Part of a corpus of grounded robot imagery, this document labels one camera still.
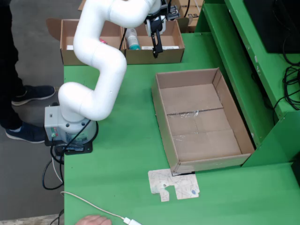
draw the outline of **leg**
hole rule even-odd
[[[6,129],[17,129],[22,125],[18,114],[11,106],[12,96],[21,93],[24,87],[15,71],[18,51],[11,33],[12,16],[9,7],[0,7],[0,125]]]

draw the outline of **hand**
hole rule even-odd
[[[78,221],[76,225],[112,225],[110,219],[99,215],[90,215]]]

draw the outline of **blue sneaker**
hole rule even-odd
[[[23,140],[30,143],[43,143],[45,141],[45,129],[23,122],[20,131],[15,132],[6,129],[7,137],[14,140]]]
[[[25,86],[26,92],[22,96],[16,96],[12,98],[12,105],[21,106],[32,100],[44,100],[52,97],[55,94],[55,89],[52,86]]]

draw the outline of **open cardboard box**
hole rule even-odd
[[[204,0],[196,0],[198,7],[195,4],[195,0],[191,0],[190,7],[187,12],[187,17],[184,17],[187,8],[188,8],[188,0],[173,0],[173,4],[178,7],[178,11],[180,13],[180,18],[177,19],[180,25],[180,30],[182,33],[186,32],[194,32],[198,23],[199,15]]]
[[[79,20],[61,20],[48,18],[46,20],[49,33],[60,41],[60,52],[64,65],[84,65],[75,56],[73,51],[73,40]],[[101,33],[101,39],[108,45],[119,49],[122,40],[122,28],[112,22],[105,21]],[[124,53],[125,46],[122,45],[121,51]]]
[[[152,96],[173,174],[241,165],[254,152],[219,69],[158,73]]]
[[[153,46],[152,38],[147,35],[145,24],[135,28],[140,47]],[[165,32],[160,35],[162,46],[178,46],[179,49],[168,49],[154,58],[152,50],[129,50],[126,39],[126,60],[127,64],[158,64],[158,63],[179,63],[184,53],[184,43],[177,21],[166,21]]]

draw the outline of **white bottle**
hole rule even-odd
[[[130,50],[140,50],[140,44],[137,39],[137,33],[134,28],[127,29],[125,38],[127,40],[127,44]]]

